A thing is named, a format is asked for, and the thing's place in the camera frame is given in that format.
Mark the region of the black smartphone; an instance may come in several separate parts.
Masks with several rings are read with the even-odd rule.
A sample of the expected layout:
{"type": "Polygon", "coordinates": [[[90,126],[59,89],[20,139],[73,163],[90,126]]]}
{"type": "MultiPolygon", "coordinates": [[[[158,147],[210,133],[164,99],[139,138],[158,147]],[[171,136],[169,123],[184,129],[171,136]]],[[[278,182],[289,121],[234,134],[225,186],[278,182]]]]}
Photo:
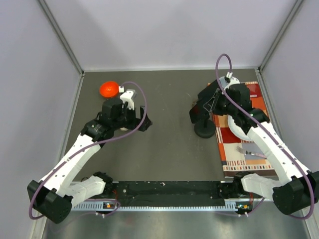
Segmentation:
{"type": "Polygon", "coordinates": [[[216,92],[220,89],[217,80],[211,82],[208,86],[206,86],[198,95],[197,95],[197,103],[203,104],[209,101],[213,101],[216,96],[216,92]]]}
{"type": "Polygon", "coordinates": [[[198,104],[197,101],[192,102],[191,106],[189,117],[192,124],[200,120],[210,119],[210,113],[205,110],[202,105],[198,104]]]}

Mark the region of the black camera stand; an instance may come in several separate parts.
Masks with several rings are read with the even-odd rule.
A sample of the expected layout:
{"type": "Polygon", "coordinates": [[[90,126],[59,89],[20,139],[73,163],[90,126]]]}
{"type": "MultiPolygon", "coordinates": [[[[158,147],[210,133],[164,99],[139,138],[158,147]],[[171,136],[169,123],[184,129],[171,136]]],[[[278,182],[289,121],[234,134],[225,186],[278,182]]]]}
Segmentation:
{"type": "Polygon", "coordinates": [[[209,118],[201,119],[194,125],[194,132],[201,138],[211,138],[215,135],[216,126],[209,118]]]}

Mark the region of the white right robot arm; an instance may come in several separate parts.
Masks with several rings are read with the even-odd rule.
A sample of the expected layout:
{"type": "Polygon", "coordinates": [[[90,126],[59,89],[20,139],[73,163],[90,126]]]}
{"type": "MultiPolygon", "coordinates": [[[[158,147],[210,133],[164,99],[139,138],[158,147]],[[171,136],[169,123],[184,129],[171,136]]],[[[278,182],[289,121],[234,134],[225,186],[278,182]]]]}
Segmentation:
{"type": "Polygon", "coordinates": [[[232,185],[236,196],[254,193],[271,200],[281,213],[292,218],[295,212],[305,208],[309,212],[302,218],[312,216],[319,200],[319,173],[311,172],[294,157],[264,111],[253,106],[247,85],[228,84],[222,88],[214,81],[198,93],[197,107],[199,119],[209,113],[233,118],[236,128],[259,147],[276,172],[277,180],[240,172],[232,185]]]}

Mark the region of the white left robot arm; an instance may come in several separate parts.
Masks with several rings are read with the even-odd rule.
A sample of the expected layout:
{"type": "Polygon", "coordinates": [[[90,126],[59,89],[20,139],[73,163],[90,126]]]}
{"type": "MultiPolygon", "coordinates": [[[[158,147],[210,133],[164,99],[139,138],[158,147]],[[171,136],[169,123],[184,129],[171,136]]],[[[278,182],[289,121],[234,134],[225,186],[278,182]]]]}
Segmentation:
{"type": "Polygon", "coordinates": [[[141,117],[137,118],[135,109],[119,98],[105,100],[102,110],[85,124],[58,164],[41,180],[32,180],[28,184],[30,219],[46,217],[58,224],[75,206],[87,199],[96,195],[109,197],[113,185],[100,172],[77,184],[73,184],[73,180],[95,153],[106,143],[117,140],[114,136],[116,130],[124,127],[129,134],[137,130],[146,131],[152,124],[147,116],[147,105],[140,107],[140,113],[141,117]]]}

